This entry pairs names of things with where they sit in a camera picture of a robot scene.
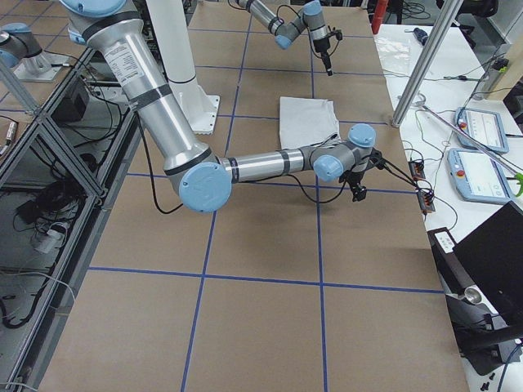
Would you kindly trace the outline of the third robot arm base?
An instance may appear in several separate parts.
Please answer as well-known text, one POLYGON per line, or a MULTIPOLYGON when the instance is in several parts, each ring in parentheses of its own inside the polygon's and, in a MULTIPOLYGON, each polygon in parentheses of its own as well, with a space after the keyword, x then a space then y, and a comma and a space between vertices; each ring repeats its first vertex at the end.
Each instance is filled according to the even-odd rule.
POLYGON ((69 56, 44 51, 28 25, 10 23, 1 27, 1 62, 21 81, 52 82, 69 56))

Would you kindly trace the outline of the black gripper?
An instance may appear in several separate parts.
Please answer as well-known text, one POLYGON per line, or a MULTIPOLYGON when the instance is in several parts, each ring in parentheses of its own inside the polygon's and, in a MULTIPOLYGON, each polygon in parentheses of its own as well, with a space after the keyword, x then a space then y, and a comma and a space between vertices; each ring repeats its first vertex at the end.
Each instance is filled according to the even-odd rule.
POLYGON ((332 62, 330 58, 330 38, 335 37, 339 42, 342 40, 342 31, 323 25, 319 28, 311 30, 311 40, 314 46, 314 51, 322 58, 322 63, 325 67, 325 72, 328 76, 333 75, 332 62))
POLYGON ((360 202, 366 199, 367 188, 361 184, 364 178, 364 171, 346 171, 345 182, 349 185, 352 192, 352 201, 360 202))

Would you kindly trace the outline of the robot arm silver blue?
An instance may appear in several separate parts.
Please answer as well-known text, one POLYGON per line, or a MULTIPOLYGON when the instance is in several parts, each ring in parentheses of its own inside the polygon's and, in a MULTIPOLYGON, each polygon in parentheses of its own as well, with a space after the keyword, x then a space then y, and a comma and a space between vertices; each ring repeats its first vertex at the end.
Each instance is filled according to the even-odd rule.
POLYGON ((236 10, 244 10, 275 37, 276 44, 287 50, 303 33, 307 33, 311 52, 319 58, 328 76, 333 76, 331 55, 343 39, 340 29, 325 22, 320 1, 310 1, 298 11, 283 4, 272 11, 263 1, 229 1, 236 10))
POLYGON ((193 133, 168 80, 142 35, 143 21, 131 1, 64 1, 70 38, 99 51, 121 85, 129 105, 145 122, 163 157, 163 170, 182 203, 214 212, 235 183, 312 170, 323 181, 338 179, 355 201, 365 199, 360 183, 378 155, 376 131, 353 126, 345 141, 323 142, 243 157, 219 158, 193 133))

